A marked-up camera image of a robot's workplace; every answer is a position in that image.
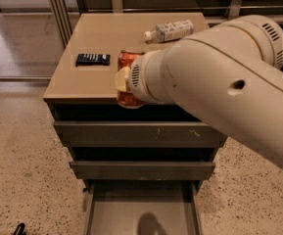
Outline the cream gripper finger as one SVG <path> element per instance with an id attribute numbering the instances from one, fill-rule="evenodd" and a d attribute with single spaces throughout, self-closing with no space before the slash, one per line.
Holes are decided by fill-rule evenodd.
<path id="1" fill-rule="evenodd" d="M 120 92 L 128 92 L 128 79 L 130 67 L 121 68 L 115 75 L 115 89 Z"/>

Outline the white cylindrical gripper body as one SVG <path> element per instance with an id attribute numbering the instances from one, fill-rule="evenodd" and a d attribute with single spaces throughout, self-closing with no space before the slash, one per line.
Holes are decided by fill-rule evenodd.
<path id="1" fill-rule="evenodd" d="M 165 50 L 150 51 L 133 61 L 128 79 L 130 92 L 141 101 L 153 104 L 172 102 L 164 85 L 161 69 Z"/>

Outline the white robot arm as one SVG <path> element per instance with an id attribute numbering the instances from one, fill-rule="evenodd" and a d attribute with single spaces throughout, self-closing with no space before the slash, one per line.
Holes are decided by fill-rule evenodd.
<path id="1" fill-rule="evenodd" d="M 173 103 L 283 169 L 283 29 L 240 17 L 150 51 L 115 75 L 118 91 Z"/>

